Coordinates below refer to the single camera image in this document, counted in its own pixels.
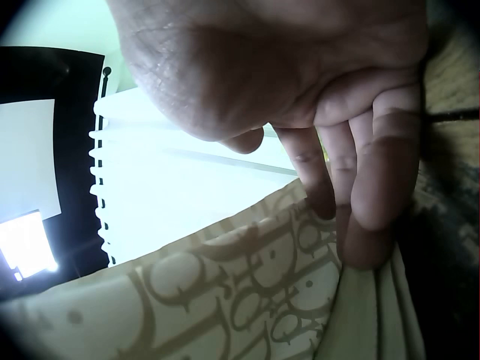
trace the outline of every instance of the fabric fold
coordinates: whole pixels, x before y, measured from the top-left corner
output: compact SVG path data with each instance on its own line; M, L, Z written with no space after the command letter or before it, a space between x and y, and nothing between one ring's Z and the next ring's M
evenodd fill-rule
M377 274L342 269L335 221L304 197L296 180L0 313L40 359L423 359L398 249Z

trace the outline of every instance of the finger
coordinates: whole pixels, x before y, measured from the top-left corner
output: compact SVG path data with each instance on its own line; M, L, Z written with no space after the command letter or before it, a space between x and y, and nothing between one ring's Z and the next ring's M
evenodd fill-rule
M342 249L345 264L360 270L375 269L390 257L392 249L389 228L369 231L358 223L353 214L350 215Z
M220 141L221 144L240 154L249 154L260 147L264 139L263 128L250 130L231 139Z
M369 110L348 121L355 142L355 152L362 154L373 141L373 111ZM362 166L362 156L357 156L357 168ZM343 242L342 260L358 269L372 269L382 265L389 257L393 242L389 228L368 231L350 215Z
M309 205L318 216L333 218L335 216L333 188L317 130L314 127L274 128L274 130L305 187Z
M318 130L330 160L336 203L337 252L344 261L344 243L351 213L350 195L357 174L357 153L348 121L319 127Z
M370 109L348 121L355 142L355 152L361 154L373 141L373 111ZM362 157L357 157L357 167Z
M378 94L417 81L414 68L365 69L347 73L320 94L313 123L326 126L347 121L367 111Z
M386 228L405 208L419 162L420 88L388 90L373 102L373 139L358 154L352 212L365 229Z

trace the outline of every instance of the palm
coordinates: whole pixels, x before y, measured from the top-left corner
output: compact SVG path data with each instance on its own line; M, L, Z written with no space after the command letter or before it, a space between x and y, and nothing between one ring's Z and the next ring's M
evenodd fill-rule
M385 229L416 176L411 114L419 110L416 67L427 39L421 1L112 0L110 7L132 74L162 112L240 152L258 147L271 123L311 203L332 216L318 127L331 159L339 240L356 244L339 250L347 258L360 251L350 261L359 266L385 258L388 247L378 244L388 243Z

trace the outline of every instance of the white blind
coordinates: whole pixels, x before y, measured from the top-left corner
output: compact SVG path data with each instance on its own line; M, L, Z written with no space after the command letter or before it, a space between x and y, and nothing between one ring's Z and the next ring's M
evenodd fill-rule
M90 133L91 193L109 266L232 216L296 178L271 129L257 151L241 155L184 133L139 89L102 98L94 111L104 123Z

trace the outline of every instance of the monogram pattern fabric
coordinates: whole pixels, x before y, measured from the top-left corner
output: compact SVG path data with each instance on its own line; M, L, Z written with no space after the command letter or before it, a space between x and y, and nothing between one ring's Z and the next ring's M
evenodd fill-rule
M391 351L421 359L420 333L408 340L402 331L418 325L406 283L394 281L395 272L405 277L398 251L380 277L342 270L335 221L319 219L304 197L296 180L157 252L4 304L1 314L42 359L389 359ZM378 333L382 322L399 330Z

